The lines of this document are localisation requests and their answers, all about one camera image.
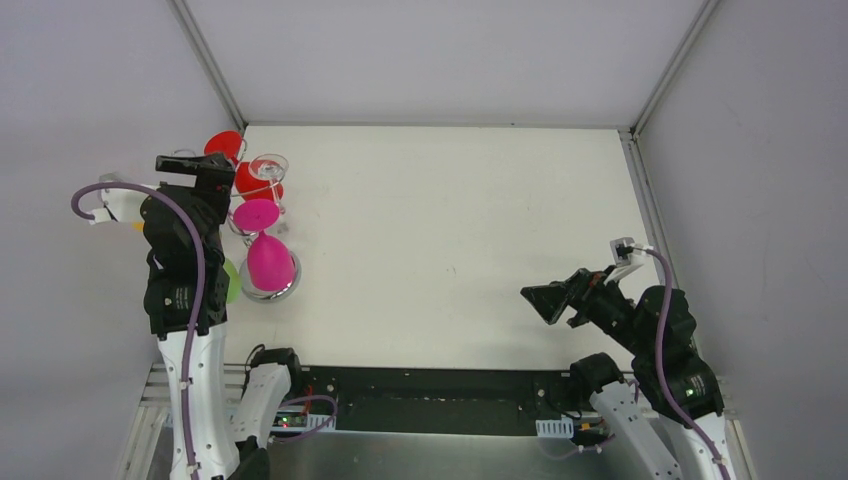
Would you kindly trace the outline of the magenta plastic wine glass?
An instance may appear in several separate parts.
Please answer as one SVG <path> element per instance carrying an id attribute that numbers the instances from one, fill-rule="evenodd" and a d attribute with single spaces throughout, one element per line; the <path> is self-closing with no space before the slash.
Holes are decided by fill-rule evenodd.
<path id="1" fill-rule="evenodd" d="M 273 201 L 249 200 L 236 208 L 233 220 L 247 233 L 256 233 L 247 250 L 246 265 L 250 282 L 263 292 L 279 292 L 294 282 L 297 268 L 288 247 L 269 233 L 280 219 Z"/>

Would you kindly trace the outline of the chrome wine glass rack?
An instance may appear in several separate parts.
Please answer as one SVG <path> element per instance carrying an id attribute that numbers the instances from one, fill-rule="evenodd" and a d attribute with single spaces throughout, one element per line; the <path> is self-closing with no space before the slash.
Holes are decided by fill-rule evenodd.
<path id="1" fill-rule="evenodd" d="M 289 161 L 263 153 L 250 160 L 238 157 L 226 225 L 239 236 L 246 256 L 238 268 L 241 290 L 256 302 L 272 303 L 297 288 L 302 267 L 282 235 L 287 232 L 284 180 Z"/>

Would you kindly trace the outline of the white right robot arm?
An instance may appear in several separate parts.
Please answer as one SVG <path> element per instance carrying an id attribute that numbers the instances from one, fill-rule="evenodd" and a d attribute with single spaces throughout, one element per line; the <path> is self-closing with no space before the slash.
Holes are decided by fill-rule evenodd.
<path id="1" fill-rule="evenodd" d="M 638 409 L 611 357 L 597 353 L 571 364 L 569 400 L 594 409 L 614 443 L 654 479 L 732 479 L 724 400 L 718 378 L 691 344 L 696 321 L 683 291 L 652 286 L 638 301 L 625 297 L 625 267 L 581 268 L 571 277 L 526 286 L 521 296 L 548 324 L 567 309 L 572 328 L 591 323 L 632 354 L 637 391 L 656 413 L 662 433 Z"/>

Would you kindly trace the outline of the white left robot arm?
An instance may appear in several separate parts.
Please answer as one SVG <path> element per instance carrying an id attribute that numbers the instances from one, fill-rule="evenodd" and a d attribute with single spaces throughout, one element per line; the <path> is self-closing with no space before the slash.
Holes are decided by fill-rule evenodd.
<path id="1" fill-rule="evenodd" d="M 141 203 L 150 251 L 143 306 L 166 366 L 173 419 L 173 479 L 267 479 L 268 441 L 281 404 L 305 390 L 291 348 L 251 358 L 233 417 L 225 406 L 226 294 L 220 237 L 235 169 L 222 153 L 159 156 L 159 172 L 193 177 L 161 183 Z"/>

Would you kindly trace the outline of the red plastic wine glass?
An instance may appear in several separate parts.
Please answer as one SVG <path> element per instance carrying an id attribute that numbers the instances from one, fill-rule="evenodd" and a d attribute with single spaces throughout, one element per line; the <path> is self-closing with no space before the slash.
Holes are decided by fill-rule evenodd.
<path id="1" fill-rule="evenodd" d="M 204 146 L 205 154 L 222 153 L 234 166 L 236 176 L 234 188 L 236 194 L 245 201 L 264 199 L 260 195 L 253 195 L 258 182 L 249 173 L 248 166 L 256 158 L 249 159 L 247 155 L 248 142 L 241 133 L 234 130 L 226 130 L 213 135 Z"/>

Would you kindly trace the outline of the clear wine glass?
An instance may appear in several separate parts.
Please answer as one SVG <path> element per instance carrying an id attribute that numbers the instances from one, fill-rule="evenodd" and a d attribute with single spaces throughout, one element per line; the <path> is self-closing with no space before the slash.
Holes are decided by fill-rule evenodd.
<path id="1" fill-rule="evenodd" d="M 281 216 L 286 214 L 283 204 L 285 192 L 283 181 L 288 169 L 289 161 L 284 156 L 274 153 L 259 155 L 248 166 L 249 173 L 258 182 L 253 195 L 262 194 L 264 198 L 272 200 Z"/>

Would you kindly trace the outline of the green plastic wine glass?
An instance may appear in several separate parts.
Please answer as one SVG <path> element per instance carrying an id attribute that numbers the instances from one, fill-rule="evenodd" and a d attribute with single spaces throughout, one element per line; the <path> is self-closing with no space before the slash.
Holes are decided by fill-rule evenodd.
<path id="1" fill-rule="evenodd" d="M 226 258 L 224 260 L 223 268 L 228 276 L 226 303 L 232 304 L 237 300 L 242 291 L 242 280 L 238 268 L 230 259 Z"/>

